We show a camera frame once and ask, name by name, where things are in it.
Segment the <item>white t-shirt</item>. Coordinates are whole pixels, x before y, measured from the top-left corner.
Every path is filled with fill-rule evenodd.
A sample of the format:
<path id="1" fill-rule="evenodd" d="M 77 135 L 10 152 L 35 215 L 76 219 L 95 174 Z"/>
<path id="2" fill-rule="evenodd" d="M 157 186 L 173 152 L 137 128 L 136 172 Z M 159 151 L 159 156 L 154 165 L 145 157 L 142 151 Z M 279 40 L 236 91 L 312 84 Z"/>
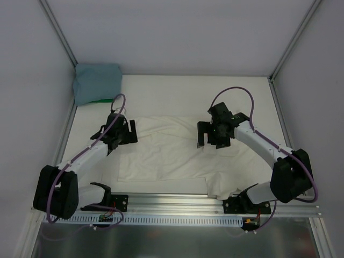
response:
<path id="1" fill-rule="evenodd" d="M 237 190 L 271 179 L 269 165 L 245 144 L 197 147 L 197 117 L 139 117 L 138 142 L 124 146 L 120 182 L 159 182 L 203 178 L 207 194 L 227 199 Z"/>

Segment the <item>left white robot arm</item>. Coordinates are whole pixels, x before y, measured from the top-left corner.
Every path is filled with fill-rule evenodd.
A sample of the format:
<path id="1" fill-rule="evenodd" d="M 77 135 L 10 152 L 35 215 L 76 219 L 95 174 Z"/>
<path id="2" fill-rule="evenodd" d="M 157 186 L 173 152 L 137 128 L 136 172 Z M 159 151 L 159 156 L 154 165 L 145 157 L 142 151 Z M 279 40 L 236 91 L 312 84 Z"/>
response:
<path id="1" fill-rule="evenodd" d="M 118 202 L 110 186 L 91 182 L 81 187 L 78 182 L 118 146 L 137 142 L 135 121 L 127 120 L 122 114 L 109 114 L 106 124 L 90 138 L 84 150 L 69 161 L 42 168 L 33 207 L 58 219 L 69 219 L 78 209 L 99 211 L 116 207 Z"/>

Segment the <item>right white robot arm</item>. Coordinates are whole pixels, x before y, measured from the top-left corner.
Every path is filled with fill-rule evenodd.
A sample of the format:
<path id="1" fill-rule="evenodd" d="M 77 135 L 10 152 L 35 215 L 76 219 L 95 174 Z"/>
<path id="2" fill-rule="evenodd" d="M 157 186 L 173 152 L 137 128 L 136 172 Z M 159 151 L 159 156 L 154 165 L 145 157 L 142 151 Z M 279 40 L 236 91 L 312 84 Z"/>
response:
<path id="1" fill-rule="evenodd" d="M 205 144 L 217 149 L 229 147 L 236 139 L 258 154 L 272 169 L 269 182 L 255 184 L 239 194 L 240 207 L 252 213 L 264 202 L 288 203 L 314 188 L 309 155 L 303 149 L 293 150 L 279 145 L 261 134 L 251 119 L 239 112 L 233 114 L 221 102 L 209 108 L 210 121 L 197 123 L 197 146 Z"/>

